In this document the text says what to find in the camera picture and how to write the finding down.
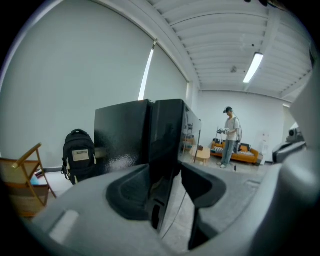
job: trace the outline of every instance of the floor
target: floor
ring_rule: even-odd
[[[219,168],[217,162],[220,160],[220,157],[211,156],[206,163],[206,166],[210,168]],[[190,163],[190,161],[190,156],[186,154],[184,162]],[[226,172],[234,172],[235,166],[236,171],[239,173],[257,174],[262,176],[264,176],[271,167],[271,165],[254,166],[250,163],[232,161],[224,170]],[[72,188],[71,182],[66,180],[65,176],[60,172],[46,173],[46,177],[57,197]],[[39,184],[45,184],[46,182],[43,177],[38,181]],[[54,200],[55,198],[50,194],[48,204],[51,204]],[[188,252],[188,242],[191,237],[195,206],[182,185],[181,173],[174,179],[168,204],[168,210],[159,235],[163,242],[173,251],[179,254],[186,253]]]

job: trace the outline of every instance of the man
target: man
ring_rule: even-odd
[[[230,162],[238,140],[239,120],[234,117],[233,109],[230,106],[228,106],[223,113],[226,113],[229,118],[226,120],[225,129],[222,131],[226,134],[222,160],[221,162],[218,162],[217,165],[220,166],[220,168],[225,169]]]

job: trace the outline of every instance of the white ceiling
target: white ceiling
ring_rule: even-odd
[[[181,41],[201,90],[257,93],[292,102],[310,77],[311,38],[287,12],[264,7],[259,1],[148,3]],[[264,58],[250,84],[244,84],[255,52]]]

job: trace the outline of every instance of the black backpack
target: black backpack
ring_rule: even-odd
[[[65,138],[62,161],[61,173],[73,185],[95,176],[95,144],[84,130],[73,130]]]

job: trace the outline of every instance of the roller shade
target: roller shade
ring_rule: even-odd
[[[187,84],[173,61],[156,45],[146,81],[144,99],[153,101],[182,99],[185,101]]]
[[[62,165],[68,133],[94,139],[95,110],[136,101],[154,41],[116,12],[63,1],[18,47],[0,94],[0,148],[20,158],[41,142],[45,168]]]

